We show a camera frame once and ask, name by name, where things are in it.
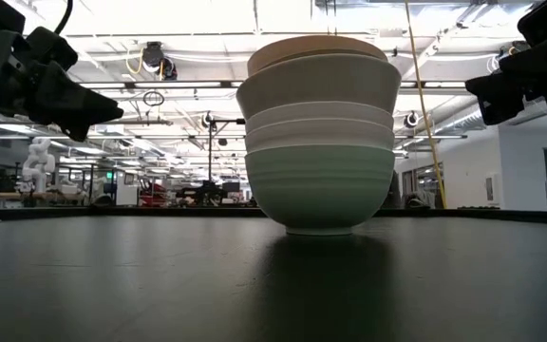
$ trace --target stacked bowls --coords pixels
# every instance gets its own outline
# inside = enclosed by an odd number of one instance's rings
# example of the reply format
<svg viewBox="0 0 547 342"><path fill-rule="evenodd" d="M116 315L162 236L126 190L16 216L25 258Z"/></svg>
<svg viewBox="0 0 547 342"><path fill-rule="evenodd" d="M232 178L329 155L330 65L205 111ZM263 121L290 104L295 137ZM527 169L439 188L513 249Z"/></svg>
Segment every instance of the stacked bowls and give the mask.
<svg viewBox="0 0 547 342"><path fill-rule="evenodd" d="M290 234L344 235L386 198L400 73L381 50L336 36L256 52L236 97L259 206Z"/></svg>

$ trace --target white robot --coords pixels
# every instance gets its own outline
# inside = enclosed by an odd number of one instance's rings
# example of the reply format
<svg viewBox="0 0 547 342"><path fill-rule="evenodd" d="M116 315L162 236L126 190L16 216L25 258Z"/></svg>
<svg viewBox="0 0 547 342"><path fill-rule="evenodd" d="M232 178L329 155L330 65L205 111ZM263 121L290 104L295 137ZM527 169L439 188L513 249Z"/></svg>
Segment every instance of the white robot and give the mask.
<svg viewBox="0 0 547 342"><path fill-rule="evenodd" d="M56 159L47 152L49 145L49 139L35 138L28 146L28 158L23 164L23 181L18 184L21 193L46 191L46 172L54 172L56 167Z"/></svg>

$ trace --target black table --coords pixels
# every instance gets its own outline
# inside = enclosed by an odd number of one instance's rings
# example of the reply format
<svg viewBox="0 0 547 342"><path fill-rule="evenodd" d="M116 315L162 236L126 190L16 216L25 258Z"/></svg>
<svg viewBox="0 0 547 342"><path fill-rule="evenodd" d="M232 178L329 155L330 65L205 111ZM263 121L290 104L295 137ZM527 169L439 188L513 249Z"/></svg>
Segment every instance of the black table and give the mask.
<svg viewBox="0 0 547 342"><path fill-rule="evenodd" d="M547 341L547 225L0 222L0 341Z"/></svg>

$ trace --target green bowl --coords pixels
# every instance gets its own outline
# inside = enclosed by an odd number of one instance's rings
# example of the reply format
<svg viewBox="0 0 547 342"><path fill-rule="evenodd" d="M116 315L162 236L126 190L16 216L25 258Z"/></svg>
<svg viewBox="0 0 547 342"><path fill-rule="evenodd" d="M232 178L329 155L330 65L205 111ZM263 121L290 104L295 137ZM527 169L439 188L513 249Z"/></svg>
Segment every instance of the green bowl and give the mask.
<svg viewBox="0 0 547 342"><path fill-rule="evenodd" d="M302 235L350 234L379 210L393 168L393 152L364 146L288 146L246 156L263 212Z"/></svg>

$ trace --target ceramic bowl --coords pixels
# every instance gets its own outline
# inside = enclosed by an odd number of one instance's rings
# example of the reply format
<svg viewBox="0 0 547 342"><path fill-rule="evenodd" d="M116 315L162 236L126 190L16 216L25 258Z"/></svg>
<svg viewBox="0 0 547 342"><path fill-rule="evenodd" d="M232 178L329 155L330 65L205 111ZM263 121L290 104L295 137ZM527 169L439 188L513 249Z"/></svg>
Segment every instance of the ceramic bowl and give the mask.
<svg viewBox="0 0 547 342"><path fill-rule="evenodd" d="M292 120L261 126L244 140L248 153L298 145L352 145L390 150L394 133L377 123L351 119Z"/></svg>
<svg viewBox="0 0 547 342"><path fill-rule="evenodd" d="M244 119L281 105L342 101L393 113L400 72L374 57L328 54L301 57L266 67L236 93Z"/></svg>
<svg viewBox="0 0 547 342"><path fill-rule="evenodd" d="M303 104L286 104L264 110L246 122L246 132L261 126L290 120L353 119L380 124L392 129L394 119L385 111L366 104L321 101Z"/></svg>
<svg viewBox="0 0 547 342"><path fill-rule="evenodd" d="M330 53L362 54L387 61L386 55L365 41L339 36L306 35L284 39L262 47L248 60L248 75L294 58Z"/></svg>
<svg viewBox="0 0 547 342"><path fill-rule="evenodd" d="M364 146L278 147L246 156L256 202L301 235L350 234L384 202L393 167L391 151Z"/></svg>

